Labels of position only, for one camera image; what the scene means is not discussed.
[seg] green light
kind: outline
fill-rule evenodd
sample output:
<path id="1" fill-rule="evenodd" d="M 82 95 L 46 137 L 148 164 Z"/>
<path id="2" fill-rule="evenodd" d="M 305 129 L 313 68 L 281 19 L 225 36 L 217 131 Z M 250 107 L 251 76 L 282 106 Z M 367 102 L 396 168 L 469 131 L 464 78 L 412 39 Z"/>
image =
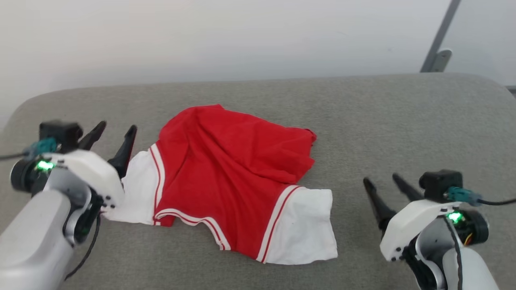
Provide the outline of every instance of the green light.
<path id="1" fill-rule="evenodd" d="M 462 213 L 460 212 L 452 212 L 451 214 L 448 214 L 448 218 L 453 221 L 453 223 L 458 223 L 462 220 Z"/>
<path id="2" fill-rule="evenodd" d="M 54 168 L 55 165 L 53 163 L 46 162 L 45 160 L 42 160 L 42 161 L 39 161 L 36 166 L 40 170 L 50 170 L 50 169 Z"/>

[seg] gray table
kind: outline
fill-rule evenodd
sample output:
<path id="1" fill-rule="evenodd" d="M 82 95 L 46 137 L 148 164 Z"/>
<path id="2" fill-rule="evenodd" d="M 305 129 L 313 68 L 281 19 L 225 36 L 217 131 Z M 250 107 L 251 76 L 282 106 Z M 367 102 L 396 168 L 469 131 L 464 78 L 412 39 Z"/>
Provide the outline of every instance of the gray table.
<path id="1" fill-rule="evenodd" d="M 464 74 L 159 84 L 52 92 L 24 103 L 9 120 L 0 153 L 37 139 L 38 124 L 78 121 L 108 127 L 93 150 L 113 156 L 131 124 L 135 152 L 181 110 L 220 103 L 284 126 L 312 129 L 314 167 L 300 182 L 333 190 L 331 214 L 338 259 L 304 266 L 263 265 L 219 251 L 203 225 L 172 228 L 103 220 L 84 267 L 63 289 L 416 289 L 403 263 L 386 262 L 362 178 L 370 176 L 396 210 L 408 202 L 391 181 L 399 172 L 416 184 L 425 171 L 460 170 L 465 186 L 488 200 L 516 195 L 516 101 L 502 86 Z M 28 195 L 8 182 L 0 163 L 0 230 Z M 516 284 L 516 207 L 480 210 L 491 224 L 488 242 L 475 246 L 501 289 Z M 74 265 L 87 246 L 77 251 Z"/>

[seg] white trim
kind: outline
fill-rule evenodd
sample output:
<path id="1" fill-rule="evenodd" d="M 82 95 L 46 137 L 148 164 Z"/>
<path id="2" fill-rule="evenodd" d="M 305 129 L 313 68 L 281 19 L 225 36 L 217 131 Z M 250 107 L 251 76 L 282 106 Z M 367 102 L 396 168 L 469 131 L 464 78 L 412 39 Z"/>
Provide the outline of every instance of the white trim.
<path id="1" fill-rule="evenodd" d="M 276 201 L 276 205 L 274 206 L 274 209 L 272 210 L 272 214 L 270 215 L 269 224 L 267 225 L 267 229 L 265 230 L 265 233 L 263 235 L 262 245 L 260 246 L 260 251 L 258 252 L 258 256 L 256 257 L 257 261 L 260 261 L 260 262 L 262 261 L 265 251 L 267 250 L 267 244 L 269 242 L 269 237 L 272 232 L 272 227 L 274 226 L 274 222 L 276 221 L 276 219 L 280 213 L 281 206 L 285 202 L 285 199 L 287 198 L 288 194 L 296 187 L 304 188 L 304 187 L 300 187 L 298 185 L 289 185 L 289 186 L 287 186 L 287 188 L 285 190 L 283 190 L 283 192 L 278 197 L 278 200 Z"/>
<path id="2" fill-rule="evenodd" d="M 150 150 L 152 151 L 154 158 L 156 160 L 156 164 L 158 166 L 158 172 L 159 172 L 159 184 L 158 184 L 158 190 L 156 192 L 156 207 L 158 206 L 161 197 L 163 195 L 163 185 L 165 184 L 165 166 L 163 165 L 163 159 L 161 158 L 161 154 L 159 153 L 159 148 L 155 144 L 151 145 Z"/>
<path id="3" fill-rule="evenodd" d="M 214 218 L 212 218 L 212 217 L 196 218 L 193 216 L 189 216 L 175 208 L 167 208 L 165 210 L 162 210 L 155 215 L 155 218 L 161 219 L 165 216 L 179 217 L 182 220 L 182 222 L 184 222 L 187 225 L 198 225 L 200 222 L 205 224 L 209 228 L 209 230 L 212 232 L 213 238 L 215 239 L 215 242 L 219 245 L 220 250 L 231 250 L 231 246 L 228 243 L 228 240 L 224 236 L 222 229 L 220 228 L 219 224 L 217 223 L 217 221 Z"/>

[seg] metal bracket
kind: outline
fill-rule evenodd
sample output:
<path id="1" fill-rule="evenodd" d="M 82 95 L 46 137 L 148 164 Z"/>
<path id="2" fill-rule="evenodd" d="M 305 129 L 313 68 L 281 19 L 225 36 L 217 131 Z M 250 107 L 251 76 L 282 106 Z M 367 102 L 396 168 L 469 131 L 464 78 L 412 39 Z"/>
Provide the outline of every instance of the metal bracket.
<path id="1" fill-rule="evenodd" d="M 452 57 L 451 50 L 443 50 L 437 53 L 435 60 L 430 68 L 430 72 L 444 72 L 446 65 Z"/>

